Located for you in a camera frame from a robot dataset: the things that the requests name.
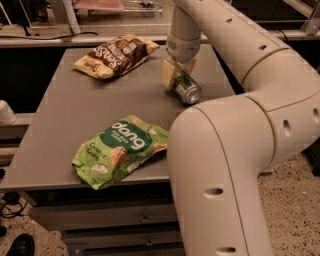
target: metal can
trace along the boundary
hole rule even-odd
[[[178,94],[185,104],[195,104],[201,96],[201,87],[183,69],[180,69],[177,73],[172,90]]]

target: gray surface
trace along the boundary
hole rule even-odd
[[[169,129],[185,109],[161,84],[164,47],[120,78],[99,81],[73,69],[90,49],[69,49],[53,77],[0,189],[79,187],[71,160],[79,145],[128,114]],[[209,45],[202,45],[193,77],[202,101],[233,94]],[[149,162],[124,182],[168,180],[166,159]]]

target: green snack bag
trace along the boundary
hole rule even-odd
[[[119,182],[155,153],[166,150],[168,131],[129,115],[82,143],[72,163],[84,183],[99,190]]]

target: terrazzo floor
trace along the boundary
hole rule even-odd
[[[274,256],[320,256],[320,177],[312,174],[313,167],[306,155],[298,154],[259,178]],[[0,237],[0,256],[22,233],[34,237],[34,256],[69,255],[59,232],[47,232],[28,216],[2,219],[1,224],[7,235]]]

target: gray table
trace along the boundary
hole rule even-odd
[[[82,255],[184,256],[165,155],[100,191],[81,184],[71,165],[82,142],[128,114],[169,130],[187,108],[161,84],[165,47],[107,81],[73,69],[89,50],[65,52],[0,189],[18,191],[33,206],[31,218]],[[233,94],[210,45],[201,47],[194,78],[201,101]]]
[[[128,114],[169,129],[186,109],[161,84],[164,46],[125,76],[105,81],[73,69],[71,64],[89,50],[66,50],[0,189],[83,187],[71,165],[82,142]],[[202,87],[201,101],[233,94],[210,45],[202,45],[193,77]],[[139,168],[122,184],[165,180],[168,168],[162,158]]]

